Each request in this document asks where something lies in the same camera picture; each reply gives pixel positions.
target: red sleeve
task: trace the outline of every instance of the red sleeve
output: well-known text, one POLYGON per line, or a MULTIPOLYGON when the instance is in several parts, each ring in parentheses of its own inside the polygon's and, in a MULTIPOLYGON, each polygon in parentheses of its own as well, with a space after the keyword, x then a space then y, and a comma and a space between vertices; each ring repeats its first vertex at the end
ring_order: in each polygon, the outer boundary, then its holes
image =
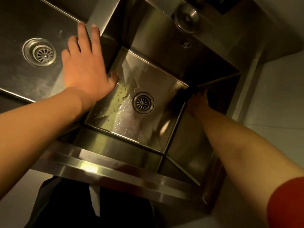
POLYGON ((268 202, 267 219, 270 228, 304 227, 304 177, 276 189, 268 202))

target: finger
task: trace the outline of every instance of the finger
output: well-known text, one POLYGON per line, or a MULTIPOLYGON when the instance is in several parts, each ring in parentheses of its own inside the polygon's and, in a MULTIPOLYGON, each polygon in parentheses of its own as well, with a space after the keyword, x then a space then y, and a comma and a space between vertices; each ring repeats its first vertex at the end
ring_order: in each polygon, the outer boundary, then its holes
POLYGON ((70 54, 70 52, 68 51, 68 49, 64 49, 64 50, 62 51, 61 57, 62 57, 62 62, 63 62, 63 64, 65 64, 66 61, 71 57, 71 54, 70 54))
POLYGON ((81 52, 91 52, 91 46, 89 43, 87 28, 84 23, 78 23, 78 41, 81 52))
POLYGON ((100 45, 100 31, 95 24, 92 25, 92 52, 95 55, 102 56, 100 45))
POLYGON ((119 81, 119 76, 118 76, 117 72, 116 71, 112 72, 111 77, 109 78, 109 82, 110 82, 111 87, 113 89, 117 85, 118 81, 119 81))
POLYGON ((71 36, 68 41, 70 55, 79 53, 78 41, 77 36, 71 36))

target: double sink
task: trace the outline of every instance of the double sink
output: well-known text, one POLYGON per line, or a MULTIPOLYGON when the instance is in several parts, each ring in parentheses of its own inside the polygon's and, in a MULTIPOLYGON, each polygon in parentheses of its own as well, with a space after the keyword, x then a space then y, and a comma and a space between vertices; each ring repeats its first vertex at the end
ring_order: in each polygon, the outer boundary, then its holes
POLYGON ((47 0, 4 2, 2 111, 63 90, 60 54, 68 38, 77 34, 79 21, 87 22, 89 34, 91 24, 99 26, 106 69, 120 76, 116 88, 32 168, 209 211, 225 171, 197 120, 185 112, 185 90, 209 89, 212 107, 237 120, 253 88, 256 56, 239 47, 228 53, 216 38, 206 40, 206 19, 201 14, 196 34, 181 32, 173 18, 185 0, 96 0, 87 20, 47 0), (47 66, 30 64, 22 46, 31 38, 50 43, 56 61, 47 66))

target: stainless steel sink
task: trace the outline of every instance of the stainless steel sink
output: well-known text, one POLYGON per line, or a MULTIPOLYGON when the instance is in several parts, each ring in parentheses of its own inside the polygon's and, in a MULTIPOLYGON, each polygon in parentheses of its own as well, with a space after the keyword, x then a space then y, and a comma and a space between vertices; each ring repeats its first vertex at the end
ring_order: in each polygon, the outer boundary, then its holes
POLYGON ((216 201, 225 170, 199 123, 184 111, 185 89, 209 89, 211 107, 241 122, 263 63, 303 48, 297 35, 282 33, 252 0, 223 16, 204 5, 193 35, 174 23, 185 0, 77 0, 87 2, 85 12, 72 0, 51 0, 60 7, 47 0, 14 2, 0 6, 0 38, 6 42, 1 111, 64 88, 60 52, 81 18, 89 34, 92 23, 99 26, 106 69, 120 76, 115 90, 32 168, 205 212, 216 201), (23 27, 17 31, 15 25, 23 27), (274 53, 270 36, 289 46, 274 53), (31 38, 54 46, 54 64, 37 67, 23 58, 22 45, 31 38))

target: person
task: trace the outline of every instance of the person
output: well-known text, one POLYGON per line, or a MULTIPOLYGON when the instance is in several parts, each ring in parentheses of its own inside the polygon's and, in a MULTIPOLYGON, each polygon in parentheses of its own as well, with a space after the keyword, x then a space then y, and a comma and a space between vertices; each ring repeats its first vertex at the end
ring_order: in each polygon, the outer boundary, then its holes
MULTIPOLYGON (((64 91, 0 115, 0 198, 52 141, 119 81, 117 73, 110 78, 106 74, 95 25, 91 47, 85 24, 78 24, 78 37, 69 39, 62 60, 64 91)), ((304 227, 302 168, 252 130, 211 109, 206 92, 192 96, 187 111, 200 122, 230 179, 266 224, 304 227)))

